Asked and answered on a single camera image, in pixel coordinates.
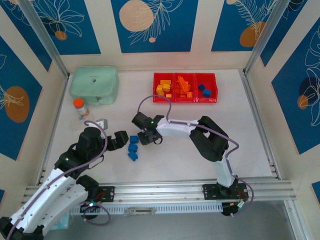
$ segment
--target white table surface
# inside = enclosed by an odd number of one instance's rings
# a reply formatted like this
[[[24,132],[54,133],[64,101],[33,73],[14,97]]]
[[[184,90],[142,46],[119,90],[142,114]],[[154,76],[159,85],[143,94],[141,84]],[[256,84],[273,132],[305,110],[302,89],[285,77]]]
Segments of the white table surface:
[[[209,116],[230,138],[240,144],[240,148],[230,155],[234,173],[240,177],[272,176],[238,70],[173,72],[215,73],[218,100],[217,103],[173,103],[170,118],[199,120],[202,116]],[[108,135],[121,130],[127,131],[128,135],[140,132],[131,121],[141,100],[152,93],[153,74],[154,71],[119,72],[120,86],[115,103],[88,106],[92,118],[108,120]],[[78,113],[69,94],[71,82],[72,76],[63,100],[45,177],[49,175],[59,156],[78,141],[79,134],[85,128],[84,125],[81,125],[79,130],[71,127],[72,124],[79,123]],[[166,103],[153,103],[150,98],[144,102],[140,111],[153,118],[155,115],[166,115],[168,107]],[[229,149],[233,148],[232,143],[229,143],[229,146]],[[139,144],[139,158],[136,162],[127,154],[128,145],[116,151],[106,152],[103,163],[86,170],[83,174],[91,176],[99,183],[191,181],[214,179],[217,176],[212,163],[204,159],[188,139],[166,137],[161,145]]]

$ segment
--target pill bottle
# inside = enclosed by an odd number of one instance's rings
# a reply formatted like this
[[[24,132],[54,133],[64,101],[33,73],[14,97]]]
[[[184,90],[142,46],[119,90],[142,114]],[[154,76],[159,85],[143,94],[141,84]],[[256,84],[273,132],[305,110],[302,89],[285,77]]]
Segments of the pill bottle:
[[[89,110],[85,105],[85,101],[82,98],[76,98],[73,101],[73,105],[78,110],[78,113],[80,114],[81,117],[89,115]]]

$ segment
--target red tray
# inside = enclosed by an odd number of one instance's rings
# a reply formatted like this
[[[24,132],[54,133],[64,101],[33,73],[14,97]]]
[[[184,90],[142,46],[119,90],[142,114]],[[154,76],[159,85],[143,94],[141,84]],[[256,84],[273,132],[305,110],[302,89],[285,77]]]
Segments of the red tray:
[[[181,76],[185,81],[190,84],[190,91],[192,97],[180,97],[177,90],[177,80]],[[172,94],[170,99],[172,103],[216,103],[218,100],[218,87],[216,83],[216,76],[214,73],[162,73],[155,72],[153,75],[153,94],[157,94],[157,86],[160,84],[160,80],[171,80],[170,92],[165,94]],[[206,89],[211,90],[210,97],[204,97],[203,92],[198,89],[199,85],[205,85]],[[154,103],[165,103],[167,102],[162,97],[153,97]]]

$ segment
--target orange bottle cap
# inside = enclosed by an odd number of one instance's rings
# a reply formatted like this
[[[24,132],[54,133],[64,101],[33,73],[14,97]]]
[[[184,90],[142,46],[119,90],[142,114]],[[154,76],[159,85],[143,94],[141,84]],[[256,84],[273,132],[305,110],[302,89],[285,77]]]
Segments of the orange bottle cap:
[[[80,109],[85,105],[85,101],[82,98],[76,98],[73,101],[73,105],[77,108]]]

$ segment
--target blue cube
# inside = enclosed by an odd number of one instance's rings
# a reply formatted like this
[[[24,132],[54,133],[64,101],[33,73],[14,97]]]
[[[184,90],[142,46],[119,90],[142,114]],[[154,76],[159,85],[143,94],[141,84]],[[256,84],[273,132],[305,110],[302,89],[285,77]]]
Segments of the blue cube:
[[[128,156],[129,158],[131,158],[132,161],[136,161],[138,159],[138,155],[134,152],[134,151],[131,151],[128,153]]]
[[[136,144],[130,143],[128,147],[129,152],[137,152],[138,151],[138,146]]]
[[[205,89],[203,90],[203,96],[209,98],[211,96],[211,90]]]
[[[130,136],[130,143],[131,143],[131,144],[137,144],[137,143],[139,143],[139,138],[138,138],[138,136]]]
[[[206,89],[206,86],[205,86],[204,84],[201,84],[201,85],[198,86],[198,89],[199,89],[200,91],[203,91],[203,90]]]

